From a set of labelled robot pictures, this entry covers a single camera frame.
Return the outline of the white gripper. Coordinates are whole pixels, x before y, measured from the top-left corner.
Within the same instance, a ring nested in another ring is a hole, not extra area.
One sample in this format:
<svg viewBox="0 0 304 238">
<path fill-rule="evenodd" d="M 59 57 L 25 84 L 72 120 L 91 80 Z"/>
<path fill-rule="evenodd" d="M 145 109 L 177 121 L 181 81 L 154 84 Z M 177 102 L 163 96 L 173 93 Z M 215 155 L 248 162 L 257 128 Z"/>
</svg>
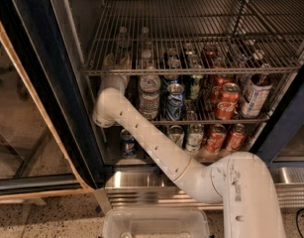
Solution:
<svg viewBox="0 0 304 238">
<path fill-rule="evenodd" d="M 115 57 L 113 53 L 108 54 L 103 61 L 103 69 L 104 70 L 112 70 L 115 65 Z M 125 54 L 120 60 L 120 68 L 121 69 L 131 69 L 132 68 L 132 60 L 129 54 Z M 127 89 L 130 78 L 123 74 L 108 74 L 104 75 L 101 78 L 100 89 L 103 90 L 105 88 L 116 88 L 121 93 L 124 93 Z"/>
</svg>

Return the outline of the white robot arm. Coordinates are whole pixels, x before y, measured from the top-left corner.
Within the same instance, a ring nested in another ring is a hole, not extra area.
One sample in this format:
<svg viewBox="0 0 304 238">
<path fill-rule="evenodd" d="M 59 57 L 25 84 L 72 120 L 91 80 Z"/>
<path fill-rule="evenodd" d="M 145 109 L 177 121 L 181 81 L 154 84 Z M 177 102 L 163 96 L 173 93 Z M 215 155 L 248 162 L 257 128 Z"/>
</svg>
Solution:
<svg viewBox="0 0 304 238">
<path fill-rule="evenodd" d="M 113 72 L 101 78 L 92 119 L 102 128 L 119 123 L 161 170 L 187 195 L 222 203 L 225 238 L 286 238 L 276 189 L 265 163 L 235 152 L 203 166 L 169 140 L 125 97 L 129 78 Z"/>
</svg>

